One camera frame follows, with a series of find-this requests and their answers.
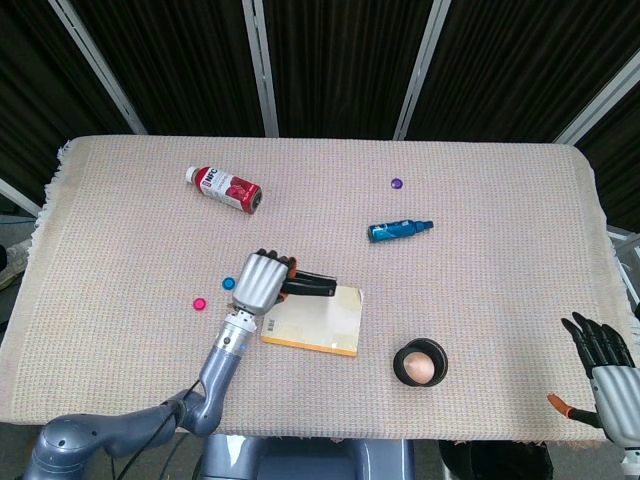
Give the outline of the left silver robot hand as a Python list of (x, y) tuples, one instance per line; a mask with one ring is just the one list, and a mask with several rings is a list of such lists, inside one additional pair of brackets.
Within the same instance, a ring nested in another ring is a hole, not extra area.
[(235, 308), (261, 316), (277, 303), (283, 283), (295, 269), (294, 257), (259, 249), (246, 260), (232, 295)]

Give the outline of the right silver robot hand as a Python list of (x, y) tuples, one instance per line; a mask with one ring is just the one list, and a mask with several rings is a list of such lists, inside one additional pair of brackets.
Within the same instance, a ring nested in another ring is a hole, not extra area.
[(589, 380), (595, 410), (573, 407), (553, 393), (548, 402), (565, 418), (602, 430), (618, 447), (640, 450), (640, 368), (625, 340), (613, 327), (578, 312), (561, 323)]

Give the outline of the black stapler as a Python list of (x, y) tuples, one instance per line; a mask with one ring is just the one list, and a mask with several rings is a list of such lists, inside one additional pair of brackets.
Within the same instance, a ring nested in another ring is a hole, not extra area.
[(332, 297), (335, 295), (337, 280), (316, 273), (296, 270), (283, 282), (283, 295)]

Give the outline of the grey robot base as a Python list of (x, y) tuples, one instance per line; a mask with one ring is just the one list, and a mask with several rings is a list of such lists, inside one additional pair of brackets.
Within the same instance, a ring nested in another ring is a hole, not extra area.
[(413, 442), (213, 434), (192, 480), (416, 480)]

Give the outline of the worn yellow-edged notebook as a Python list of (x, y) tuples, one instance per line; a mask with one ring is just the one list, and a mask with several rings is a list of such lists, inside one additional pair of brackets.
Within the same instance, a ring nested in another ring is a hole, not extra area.
[(346, 357), (358, 352), (363, 298), (358, 288), (338, 286), (332, 297), (290, 295), (265, 315), (265, 343)]

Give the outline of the red juice bottle white cap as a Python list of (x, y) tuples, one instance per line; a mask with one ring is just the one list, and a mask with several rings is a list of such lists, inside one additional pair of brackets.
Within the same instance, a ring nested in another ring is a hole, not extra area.
[(247, 214), (254, 214), (262, 201), (258, 184), (214, 167), (191, 166), (185, 179), (202, 195)]

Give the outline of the blue spray bottle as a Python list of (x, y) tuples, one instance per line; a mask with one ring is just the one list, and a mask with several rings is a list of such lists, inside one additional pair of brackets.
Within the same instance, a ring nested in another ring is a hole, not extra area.
[(432, 221), (401, 220), (390, 223), (371, 225), (367, 229), (370, 242), (379, 243), (401, 238), (412, 237), (430, 230), (434, 226)]

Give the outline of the black mesh pen holder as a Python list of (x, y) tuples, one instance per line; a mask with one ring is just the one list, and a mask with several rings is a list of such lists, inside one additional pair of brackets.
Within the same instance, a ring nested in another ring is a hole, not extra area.
[[(404, 358), (409, 353), (418, 351), (427, 354), (433, 360), (435, 365), (435, 375), (426, 385), (419, 385), (412, 382), (403, 367)], [(436, 341), (428, 338), (416, 338), (408, 342), (404, 347), (396, 352), (392, 366), (396, 378), (402, 384), (410, 387), (429, 388), (438, 385), (446, 377), (448, 372), (448, 358), (445, 350)]]

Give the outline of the beige ball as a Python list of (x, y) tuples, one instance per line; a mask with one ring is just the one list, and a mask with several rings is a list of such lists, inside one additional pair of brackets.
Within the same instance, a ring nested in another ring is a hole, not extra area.
[(412, 382), (428, 384), (435, 375), (433, 360), (423, 352), (409, 353), (403, 360), (403, 367)]

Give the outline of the beige woven tablecloth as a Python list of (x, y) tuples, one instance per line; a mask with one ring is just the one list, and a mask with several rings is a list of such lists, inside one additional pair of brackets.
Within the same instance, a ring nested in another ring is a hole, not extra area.
[[(202, 195), (185, 179), (191, 166), (258, 184), (255, 213)], [(369, 241), (369, 226), (406, 219), (434, 226)], [(594, 406), (561, 320), (579, 312), (631, 337), (634, 317), (590, 165), (553, 144), (69, 142), (0, 346), (0, 422), (124, 414), (190, 387), (229, 310), (222, 281), (259, 249), (361, 291), (358, 352), (252, 339), (222, 432), (603, 439), (547, 401), (552, 392)], [(410, 387), (394, 374), (396, 352), (416, 338), (446, 352), (438, 385)]]

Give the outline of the grey partition post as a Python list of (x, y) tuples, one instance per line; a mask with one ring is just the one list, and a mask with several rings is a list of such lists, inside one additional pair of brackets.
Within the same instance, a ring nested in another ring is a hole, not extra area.
[(39, 216), (41, 206), (19, 192), (16, 188), (14, 188), (2, 178), (0, 178), (0, 195), (12, 201), (14, 204), (28, 212), (33, 217)]
[(266, 137), (278, 138), (279, 122), (263, 0), (241, 0), (256, 90)]
[(47, 0), (47, 2), (131, 131), (137, 135), (147, 135), (148, 131), (133, 103), (76, 12), (72, 2), (70, 0)]
[(406, 139), (413, 113), (421, 95), (424, 82), (444, 28), (452, 0), (432, 0), (429, 16), (416, 54), (414, 67), (406, 88), (392, 139)]
[(554, 143), (575, 146), (639, 83), (640, 48), (585, 104), (554, 139)]

